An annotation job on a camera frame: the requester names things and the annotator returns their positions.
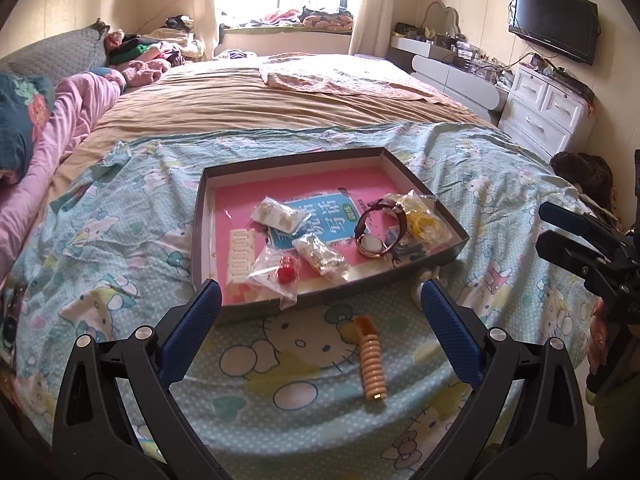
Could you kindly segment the pink quilt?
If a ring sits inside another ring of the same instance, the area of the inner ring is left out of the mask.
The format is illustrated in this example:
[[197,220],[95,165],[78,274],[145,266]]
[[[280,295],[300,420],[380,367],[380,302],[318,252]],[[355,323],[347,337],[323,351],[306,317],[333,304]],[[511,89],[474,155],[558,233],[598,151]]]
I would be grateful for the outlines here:
[[83,72],[53,84],[52,112],[35,144],[24,178],[1,182],[1,274],[6,275],[20,253],[60,163],[78,148],[98,120],[122,94],[108,70]]

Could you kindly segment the white grey dressing table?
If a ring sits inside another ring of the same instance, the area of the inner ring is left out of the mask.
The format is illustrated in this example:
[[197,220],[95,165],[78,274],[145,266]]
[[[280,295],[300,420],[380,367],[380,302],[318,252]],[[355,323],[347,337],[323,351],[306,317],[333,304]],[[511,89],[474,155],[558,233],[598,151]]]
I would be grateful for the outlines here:
[[454,66],[454,51],[401,36],[390,37],[386,58],[416,79],[430,84],[472,112],[498,125],[506,92],[495,84]]

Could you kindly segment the clothes pile on bed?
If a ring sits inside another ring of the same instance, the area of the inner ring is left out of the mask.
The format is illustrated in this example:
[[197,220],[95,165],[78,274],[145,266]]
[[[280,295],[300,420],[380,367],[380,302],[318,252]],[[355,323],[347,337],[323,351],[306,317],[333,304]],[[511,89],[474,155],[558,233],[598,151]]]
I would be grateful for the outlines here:
[[105,35],[103,45],[108,68],[104,77],[117,78],[124,89],[154,84],[171,67],[201,61],[205,54],[192,18],[183,14],[171,16],[149,35],[113,30]]

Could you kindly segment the bagged gold jewelry packet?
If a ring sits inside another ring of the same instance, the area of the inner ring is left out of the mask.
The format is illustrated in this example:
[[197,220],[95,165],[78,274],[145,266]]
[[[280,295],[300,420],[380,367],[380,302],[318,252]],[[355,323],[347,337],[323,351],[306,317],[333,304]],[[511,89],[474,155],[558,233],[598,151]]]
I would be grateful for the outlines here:
[[304,234],[293,240],[292,245],[322,278],[335,284],[347,282],[349,263],[340,252],[322,242],[317,235]]

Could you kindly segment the beige curtain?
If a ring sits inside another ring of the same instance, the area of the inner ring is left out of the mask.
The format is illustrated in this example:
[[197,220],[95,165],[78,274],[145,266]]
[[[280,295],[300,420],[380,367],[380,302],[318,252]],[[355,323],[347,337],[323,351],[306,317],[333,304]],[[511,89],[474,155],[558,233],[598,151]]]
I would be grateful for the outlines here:
[[193,0],[194,32],[203,41],[206,60],[213,58],[219,44],[216,2],[217,0]]
[[392,34],[394,0],[361,0],[356,15],[349,55],[384,58]]

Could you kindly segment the brown strap wristwatch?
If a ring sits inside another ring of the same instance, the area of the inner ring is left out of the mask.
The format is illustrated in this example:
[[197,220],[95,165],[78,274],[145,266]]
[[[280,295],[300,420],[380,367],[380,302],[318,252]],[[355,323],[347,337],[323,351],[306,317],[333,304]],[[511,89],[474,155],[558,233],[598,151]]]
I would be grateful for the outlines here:
[[[386,238],[386,230],[390,222],[382,218],[389,214],[395,220],[396,235],[391,240]],[[358,252],[370,258],[382,258],[391,252],[408,232],[408,218],[404,206],[397,200],[380,198],[370,203],[360,214],[354,229],[354,240]]]

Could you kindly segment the red bead earrings packet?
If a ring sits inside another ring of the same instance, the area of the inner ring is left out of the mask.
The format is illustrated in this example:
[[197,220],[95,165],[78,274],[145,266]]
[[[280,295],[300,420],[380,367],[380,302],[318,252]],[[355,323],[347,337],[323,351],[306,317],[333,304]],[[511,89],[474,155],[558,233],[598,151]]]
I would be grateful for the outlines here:
[[266,245],[256,258],[245,284],[259,298],[278,300],[285,310],[297,304],[300,262],[290,252]]

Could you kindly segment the vanity mirror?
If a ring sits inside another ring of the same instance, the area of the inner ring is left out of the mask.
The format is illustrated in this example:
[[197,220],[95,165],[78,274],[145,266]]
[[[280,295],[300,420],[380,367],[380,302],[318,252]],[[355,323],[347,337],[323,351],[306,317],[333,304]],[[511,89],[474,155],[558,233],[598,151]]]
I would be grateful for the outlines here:
[[456,38],[460,34],[458,12],[440,0],[432,1],[426,8],[421,27],[428,39],[438,35]]

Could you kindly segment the pink Chinese book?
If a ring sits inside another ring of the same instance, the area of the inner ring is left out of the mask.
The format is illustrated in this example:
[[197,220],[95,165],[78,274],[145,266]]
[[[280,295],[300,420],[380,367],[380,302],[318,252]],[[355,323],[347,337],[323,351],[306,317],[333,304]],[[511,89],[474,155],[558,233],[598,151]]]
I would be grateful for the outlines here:
[[276,157],[204,171],[192,275],[218,282],[227,311],[258,315],[439,266],[467,240],[386,151]]

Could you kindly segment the teal floral pillow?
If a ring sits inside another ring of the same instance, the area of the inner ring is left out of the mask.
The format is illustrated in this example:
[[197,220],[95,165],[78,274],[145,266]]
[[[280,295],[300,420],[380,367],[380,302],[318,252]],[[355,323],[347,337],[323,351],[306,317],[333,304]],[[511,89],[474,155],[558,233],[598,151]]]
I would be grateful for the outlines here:
[[1,74],[1,182],[14,185],[27,172],[55,99],[46,76]]

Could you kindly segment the tan brown bedspread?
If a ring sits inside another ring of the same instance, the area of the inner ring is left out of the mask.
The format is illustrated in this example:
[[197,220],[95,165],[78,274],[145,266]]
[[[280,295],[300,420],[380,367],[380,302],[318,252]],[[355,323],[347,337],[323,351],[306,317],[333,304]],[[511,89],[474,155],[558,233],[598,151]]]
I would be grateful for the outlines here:
[[363,138],[368,128],[394,122],[487,124],[467,108],[450,103],[272,88],[262,80],[260,64],[261,58],[248,58],[183,65],[170,70],[156,84],[125,93],[58,167],[46,199],[62,195],[117,142],[269,129],[345,130]]

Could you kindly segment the orange spiral hair clip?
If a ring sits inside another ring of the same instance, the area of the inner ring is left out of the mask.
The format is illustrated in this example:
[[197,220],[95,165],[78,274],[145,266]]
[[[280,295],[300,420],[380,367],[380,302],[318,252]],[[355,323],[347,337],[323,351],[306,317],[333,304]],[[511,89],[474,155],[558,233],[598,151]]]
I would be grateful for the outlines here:
[[387,387],[378,329],[367,315],[358,315],[352,319],[349,337],[358,347],[364,396],[369,401],[386,400]]

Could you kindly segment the beige left curtain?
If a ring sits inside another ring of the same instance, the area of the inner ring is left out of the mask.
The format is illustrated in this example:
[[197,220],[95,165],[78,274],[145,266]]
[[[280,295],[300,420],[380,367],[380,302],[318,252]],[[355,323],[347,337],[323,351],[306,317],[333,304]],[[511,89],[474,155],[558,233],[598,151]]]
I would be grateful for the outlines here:
[[206,60],[213,58],[219,44],[216,2],[217,0],[193,0],[194,32],[203,41]]

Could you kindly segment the dark fluffy stool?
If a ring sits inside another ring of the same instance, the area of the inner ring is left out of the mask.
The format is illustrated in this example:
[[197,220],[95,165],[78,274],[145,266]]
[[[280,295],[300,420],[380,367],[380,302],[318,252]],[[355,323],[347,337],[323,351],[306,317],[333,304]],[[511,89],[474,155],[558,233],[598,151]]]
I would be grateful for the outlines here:
[[553,171],[591,198],[601,208],[612,211],[613,174],[597,155],[559,152],[550,160]]

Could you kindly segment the white earring card packet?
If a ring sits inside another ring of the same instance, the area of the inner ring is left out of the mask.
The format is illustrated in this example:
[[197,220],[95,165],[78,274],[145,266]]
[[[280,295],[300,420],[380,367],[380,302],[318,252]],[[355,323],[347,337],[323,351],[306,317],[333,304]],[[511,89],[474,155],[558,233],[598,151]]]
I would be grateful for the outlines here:
[[310,211],[290,207],[269,196],[250,214],[250,220],[288,235],[295,235],[310,217]]

